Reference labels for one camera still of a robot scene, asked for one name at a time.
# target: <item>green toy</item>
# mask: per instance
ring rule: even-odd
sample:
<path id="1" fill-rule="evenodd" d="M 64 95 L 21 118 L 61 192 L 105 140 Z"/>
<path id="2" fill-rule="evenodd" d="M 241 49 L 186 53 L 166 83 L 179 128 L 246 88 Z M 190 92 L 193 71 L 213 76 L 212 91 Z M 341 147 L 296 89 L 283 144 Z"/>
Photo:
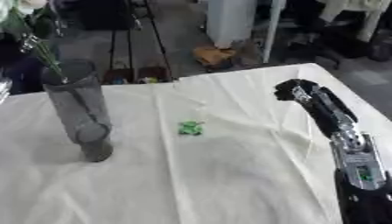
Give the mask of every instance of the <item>green toy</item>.
<path id="1" fill-rule="evenodd" d="M 180 135 L 190 135 L 190 136 L 199 136 L 203 134 L 203 122 L 195 122 L 195 121 L 188 121 L 188 122 L 181 122 L 179 124 L 179 131 Z"/>

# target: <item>tripod leg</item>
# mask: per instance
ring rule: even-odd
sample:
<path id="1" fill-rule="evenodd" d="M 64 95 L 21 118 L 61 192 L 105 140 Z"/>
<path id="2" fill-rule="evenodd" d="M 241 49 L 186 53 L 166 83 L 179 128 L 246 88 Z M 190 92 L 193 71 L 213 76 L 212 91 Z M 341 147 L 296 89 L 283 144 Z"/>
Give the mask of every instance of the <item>tripod leg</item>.
<path id="1" fill-rule="evenodd" d="M 151 8 L 149 3 L 147 2 L 147 0 L 143 0 L 145 8 L 147 9 L 147 14 L 148 14 L 148 18 L 151 22 L 152 25 L 152 29 L 154 29 L 154 33 L 155 33 L 155 37 L 157 38 L 157 43 L 159 45 L 159 48 L 161 50 L 161 53 L 164 57 L 164 63 L 166 64 L 167 70 L 168 70 L 168 79 L 169 81 L 173 81 L 173 76 L 172 76 L 172 68 L 169 64 L 169 60 L 167 59 L 167 55 L 166 55 L 166 49 L 164 47 L 164 44 L 162 43 L 162 39 L 159 35 L 159 31 L 157 28 L 157 25 L 155 24 L 155 20 L 154 20 L 154 15 L 152 14 Z"/>
<path id="2" fill-rule="evenodd" d="M 109 61 L 109 70 L 113 70 L 113 60 L 115 58 L 115 50 L 116 50 L 116 29 L 112 31 L 111 38 L 111 47 L 110 47 L 110 61 Z"/>
<path id="3" fill-rule="evenodd" d="M 129 82 L 135 80 L 134 68 L 133 68 L 133 55 L 132 55 L 132 42 L 130 41 L 130 28 L 127 30 L 127 42 L 128 42 L 128 62 L 129 62 Z"/>

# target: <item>metal pole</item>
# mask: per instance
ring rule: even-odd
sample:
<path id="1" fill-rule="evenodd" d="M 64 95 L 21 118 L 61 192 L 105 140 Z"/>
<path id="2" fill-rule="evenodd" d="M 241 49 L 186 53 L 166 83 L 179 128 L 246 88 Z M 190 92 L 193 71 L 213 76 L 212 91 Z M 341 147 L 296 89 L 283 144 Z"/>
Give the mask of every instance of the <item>metal pole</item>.
<path id="1" fill-rule="evenodd" d="M 262 55 L 262 62 L 270 62 L 270 54 L 272 46 L 274 45 L 275 35 L 277 33 L 277 25 L 279 23 L 280 13 L 285 7 L 286 0 L 273 0 L 271 7 L 271 16 L 269 21 L 269 29 L 267 34 L 267 40 L 265 42 L 264 52 Z"/>

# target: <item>chair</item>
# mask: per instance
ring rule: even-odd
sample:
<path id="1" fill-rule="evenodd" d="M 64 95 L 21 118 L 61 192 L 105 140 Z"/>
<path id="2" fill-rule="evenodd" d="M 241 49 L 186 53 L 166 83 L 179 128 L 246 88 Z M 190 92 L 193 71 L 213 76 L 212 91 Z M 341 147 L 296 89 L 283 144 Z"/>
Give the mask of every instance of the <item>chair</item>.
<path id="1" fill-rule="evenodd" d="M 329 49 L 348 58 L 364 56 L 367 44 L 357 40 L 356 33 L 362 25 L 365 13 L 344 11 L 332 23 L 327 24 L 319 18 L 324 7 L 316 0 L 288 2 L 287 11 L 298 25 L 291 32 L 305 35 L 306 39 L 302 43 L 290 41 L 281 57 L 282 62 L 290 58 L 315 62 L 317 57 L 321 57 L 332 61 L 334 68 L 339 69 L 340 59 Z"/>

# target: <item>green stem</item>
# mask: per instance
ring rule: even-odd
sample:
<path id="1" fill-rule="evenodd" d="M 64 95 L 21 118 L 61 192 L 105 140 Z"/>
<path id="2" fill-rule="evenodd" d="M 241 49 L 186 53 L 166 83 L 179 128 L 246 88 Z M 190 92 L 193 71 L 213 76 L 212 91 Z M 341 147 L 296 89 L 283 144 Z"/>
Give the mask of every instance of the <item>green stem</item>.
<path id="1" fill-rule="evenodd" d="M 32 34 L 31 27 L 25 22 L 23 16 L 18 12 L 16 8 L 13 8 L 10 11 L 11 21 L 15 19 L 19 25 L 21 25 L 23 29 L 23 33 L 29 35 Z M 67 77 L 63 75 L 61 72 L 61 68 L 57 63 L 57 60 L 53 56 L 52 52 L 50 51 L 47 44 L 42 40 L 39 39 L 37 45 L 34 47 L 38 52 L 39 59 L 50 69 L 52 69 L 60 78 L 63 83 L 67 83 Z"/>

